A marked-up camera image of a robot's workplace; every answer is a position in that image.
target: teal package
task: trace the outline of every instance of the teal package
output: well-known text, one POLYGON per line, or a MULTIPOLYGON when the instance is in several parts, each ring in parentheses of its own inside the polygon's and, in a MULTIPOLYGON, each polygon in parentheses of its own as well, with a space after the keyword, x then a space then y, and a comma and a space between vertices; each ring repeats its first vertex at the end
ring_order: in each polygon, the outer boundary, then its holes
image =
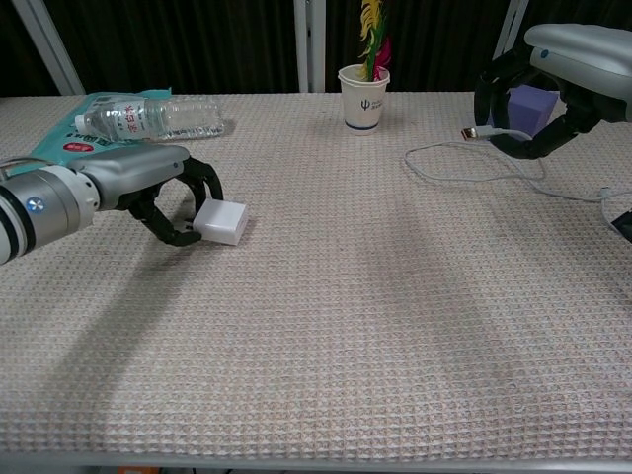
MULTIPOLYGON (((171 89, 150 89, 137 94, 118 92, 95 92, 86 97, 83 103, 63 118, 33 150, 31 156, 50 161, 56 165, 67 165, 77 158, 94 155, 101 151, 114 150, 123 146, 138 146, 138 144, 112 143, 103 138, 82 135, 75 127, 75 116, 103 102, 109 102, 118 97, 144 97, 145 99, 168 99, 171 89)), ((28 171, 33 167, 21 167, 19 172, 28 171)))

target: robotic arm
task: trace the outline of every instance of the robotic arm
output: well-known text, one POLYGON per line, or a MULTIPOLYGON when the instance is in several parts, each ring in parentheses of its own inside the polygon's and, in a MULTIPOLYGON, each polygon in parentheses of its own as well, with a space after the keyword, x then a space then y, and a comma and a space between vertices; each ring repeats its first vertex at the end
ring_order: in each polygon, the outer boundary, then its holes
POLYGON ((513 158, 548 155, 601 120, 632 122, 632 32, 595 25, 538 25, 524 43, 494 60, 478 81, 474 95, 477 125, 511 128, 509 89, 537 74, 551 77, 567 104, 559 116, 533 137, 518 141, 506 135, 490 139, 513 158))
POLYGON ((11 178, 3 172, 2 178, 0 265, 87 227, 99 210, 129 210, 161 241, 190 245, 201 235, 179 232, 154 204, 162 185, 172 179, 186 184, 196 213, 206 200, 206 187, 213 199, 223 199, 213 168, 181 146, 124 147, 67 167, 46 166, 11 178))

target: white cable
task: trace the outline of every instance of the white cable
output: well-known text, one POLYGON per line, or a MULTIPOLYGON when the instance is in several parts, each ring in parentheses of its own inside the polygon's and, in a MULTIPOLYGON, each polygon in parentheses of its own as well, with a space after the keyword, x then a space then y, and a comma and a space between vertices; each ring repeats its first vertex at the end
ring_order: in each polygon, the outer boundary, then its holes
POLYGON ((431 175, 430 173, 424 171, 421 166, 416 165, 415 163, 413 163, 411 161, 410 155, 412 153, 417 152, 417 151, 426 150, 426 149, 429 149, 429 148, 435 148, 435 147, 438 147, 438 146, 445 146, 445 145, 463 145, 463 144, 472 145, 474 143, 471 143, 471 140, 481 140, 481 139, 486 139, 486 138, 489 138, 491 136, 496 136, 496 135, 507 134, 507 135, 517 136, 517 137, 520 137, 520 138, 525 139, 525 140, 531 140, 531 137, 528 134, 526 134, 526 133, 524 133, 522 131, 519 131, 519 130, 505 130, 505 129, 502 129, 502 128, 493 128, 493 127, 488 126, 488 125, 478 126, 478 127, 475 127, 475 128, 465 128, 461 132, 461 134, 463 135, 463 138, 465 138, 465 140, 466 140, 465 142, 461 142, 461 141, 443 141, 443 142, 439 142, 439 143, 432 143, 432 144, 429 144, 429 145, 422 145, 422 146, 418 146, 416 148, 411 148, 411 149, 407 150, 406 153, 404 153, 404 162, 417 175, 421 176, 422 178, 426 178, 428 180, 431 180, 431 181, 460 182, 460 183, 489 183, 491 181, 497 181, 497 180, 521 179, 521 180, 525 181, 528 185, 530 185, 537 193, 542 193, 544 195, 551 196, 553 198, 562 198, 562 199, 568 199, 568 200, 576 200, 576 201, 580 201, 580 202, 598 203, 600 205, 600 208, 601 208, 601 217, 603 218, 603 221, 606 223, 606 225, 610 229, 615 231, 617 234, 622 235, 621 232, 619 232, 619 230, 609 221, 609 219, 605 215, 605 203, 609 199, 616 198, 618 196, 632 195, 632 190, 611 193, 609 191, 609 187, 603 187, 603 188, 601 188, 599 190, 598 197, 577 197, 577 196, 563 195, 561 193, 557 193, 557 192, 550 191, 550 190, 545 190, 545 189, 541 188, 536 183, 538 181, 542 181, 546 177, 546 169, 544 168, 544 164, 542 163, 542 160, 536 160, 538 162, 539 166, 540 166, 541 171, 542 171, 542 176, 538 176, 538 177, 528 176, 524 172, 524 170, 516 163, 516 161, 514 159, 512 159, 509 156, 504 156, 504 158, 506 159, 507 163, 510 166, 512 166, 513 168, 515 168, 517 173, 511 174, 511 175, 501 175, 501 176, 495 176, 495 177, 492 177, 492 178, 480 178, 480 179, 478 179, 478 178, 453 178, 453 177, 442 177, 442 176, 431 175))

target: table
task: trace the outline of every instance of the table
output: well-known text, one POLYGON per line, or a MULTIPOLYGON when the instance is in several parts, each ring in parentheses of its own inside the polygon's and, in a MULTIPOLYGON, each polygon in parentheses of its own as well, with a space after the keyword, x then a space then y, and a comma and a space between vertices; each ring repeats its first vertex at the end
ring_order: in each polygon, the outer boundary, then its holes
MULTIPOLYGON (((2 156, 81 100, 1 100, 2 156)), ((388 94, 368 137, 338 95, 221 100, 232 133, 185 145, 249 205, 238 247, 171 248, 111 211, 0 269, 0 459, 632 470, 632 247, 598 205, 416 177, 403 152, 457 139, 469 93, 388 94)), ((632 188, 631 131, 578 137, 543 186, 632 188)), ((472 148, 416 160, 507 172, 472 148)))

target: plastic water bottle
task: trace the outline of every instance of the plastic water bottle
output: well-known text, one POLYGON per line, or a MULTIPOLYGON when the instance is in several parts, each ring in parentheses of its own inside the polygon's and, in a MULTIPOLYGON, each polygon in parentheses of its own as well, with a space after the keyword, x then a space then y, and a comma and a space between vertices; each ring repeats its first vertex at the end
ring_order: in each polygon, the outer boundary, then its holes
POLYGON ((224 132, 219 106, 209 96, 130 97, 76 116, 75 125, 82 135, 108 141, 187 140, 224 132))

